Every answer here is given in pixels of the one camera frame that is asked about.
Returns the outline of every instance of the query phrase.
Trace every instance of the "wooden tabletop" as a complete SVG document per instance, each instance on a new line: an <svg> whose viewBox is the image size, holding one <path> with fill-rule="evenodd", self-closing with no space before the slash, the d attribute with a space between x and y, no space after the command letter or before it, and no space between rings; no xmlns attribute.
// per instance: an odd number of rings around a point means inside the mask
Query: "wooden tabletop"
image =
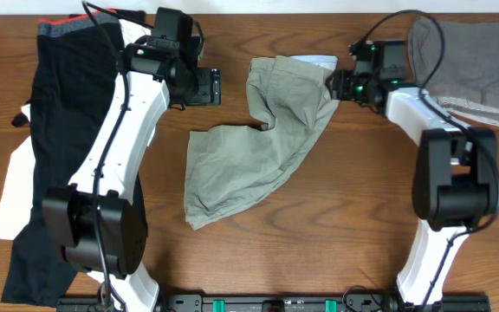
<svg viewBox="0 0 499 312"><path fill-rule="evenodd" d="M256 123L245 98L252 58L336 55L339 67L351 68L347 45L382 16L194 16L207 39L201 66L223 72L223 105L167 112L140 168L150 226L144 263L164 290L341 294L354 284L393 284L417 228L411 202L417 147L398 127L354 103L340 104L300 168L259 205L198 231L185 222L183 209L189 132ZM0 16L0 196L10 153L29 135L10 121L29 98L39 17ZM499 21L492 14L439 17ZM373 39L406 38L413 19L398 17ZM0 295L10 247L0 241ZM96 287L80 274L69 293L94 295ZM466 241L444 291L485 292L499 311L499 221ZM0 303L0 311L46 310Z"/></svg>

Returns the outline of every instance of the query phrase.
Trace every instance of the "red trim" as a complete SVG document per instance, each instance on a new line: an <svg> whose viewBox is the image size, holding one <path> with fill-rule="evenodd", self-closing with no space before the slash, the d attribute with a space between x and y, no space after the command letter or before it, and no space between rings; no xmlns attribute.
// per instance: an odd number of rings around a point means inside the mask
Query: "red trim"
<svg viewBox="0 0 499 312"><path fill-rule="evenodd" d="M113 13L117 13L116 10L113 10L113 9L109 9L111 12ZM92 13L92 15L96 16L98 14L100 14L101 12L99 11L96 11L94 13ZM81 19L85 19L87 18L87 15L84 14L84 15L81 15L81 16L77 16L77 17L73 17L73 18L67 18L67 19L64 19L64 20L61 20L61 21L50 21L50 20L47 20L47 19L40 19L38 21L38 23L48 23L48 24L51 24L51 25L61 25L61 24L64 24L64 23L70 23L70 22L74 22L74 21L78 21L78 20L81 20Z"/></svg>

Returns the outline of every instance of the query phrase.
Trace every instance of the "brown wood surface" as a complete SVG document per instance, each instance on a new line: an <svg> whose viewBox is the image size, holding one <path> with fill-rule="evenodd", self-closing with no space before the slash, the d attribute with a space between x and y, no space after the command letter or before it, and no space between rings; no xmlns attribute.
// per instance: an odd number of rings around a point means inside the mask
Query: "brown wood surface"
<svg viewBox="0 0 499 312"><path fill-rule="evenodd" d="M259 205L199 231L185 222L183 210L189 132L256 123L245 99L252 58L337 55L339 67L351 68L347 45L382 16L195 16L207 39L201 65L223 72L223 105L167 112L140 168L150 225L144 263L164 289L333 294L354 284L392 284L417 226L411 203L417 148L400 129L353 103L340 104L301 167ZM499 21L499 14L440 17ZM0 16L0 196L10 153L29 134L10 121L29 98L38 18ZM405 38L413 18L386 23L373 39ZM10 247L0 241L0 294ZM484 291L499 311L499 221L464 244L444 290ZM96 283L79 275L69 293L95 291ZM0 311L46 310L0 303Z"/></svg>

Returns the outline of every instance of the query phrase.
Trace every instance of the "crumpled gray fabric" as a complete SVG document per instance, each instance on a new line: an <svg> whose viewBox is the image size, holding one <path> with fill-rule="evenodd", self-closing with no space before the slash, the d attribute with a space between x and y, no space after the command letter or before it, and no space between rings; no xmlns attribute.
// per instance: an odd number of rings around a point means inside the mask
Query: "crumpled gray fabric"
<svg viewBox="0 0 499 312"><path fill-rule="evenodd" d="M184 205L194 230L249 209L288 180L338 107L324 86L331 73L284 56L252 60L246 93L262 129L190 133Z"/></svg>
<svg viewBox="0 0 499 312"><path fill-rule="evenodd" d="M499 116L494 115L499 114L499 23L440 25L445 55L427 85L429 93L442 107L499 126ZM440 40L434 24L419 18L409 34L409 56L418 83L432 71L439 53Z"/></svg>

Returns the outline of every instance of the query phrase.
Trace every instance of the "white wall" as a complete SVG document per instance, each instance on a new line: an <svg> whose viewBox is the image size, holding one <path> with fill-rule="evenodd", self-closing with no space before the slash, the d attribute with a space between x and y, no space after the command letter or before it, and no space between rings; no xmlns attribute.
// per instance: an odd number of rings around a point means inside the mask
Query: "white wall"
<svg viewBox="0 0 499 312"><path fill-rule="evenodd" d="M499 12L499 0L92 0L104 8L144 10L158 6L197 13ZM0 14L82 13L81 0L0 0Z"/></svg>

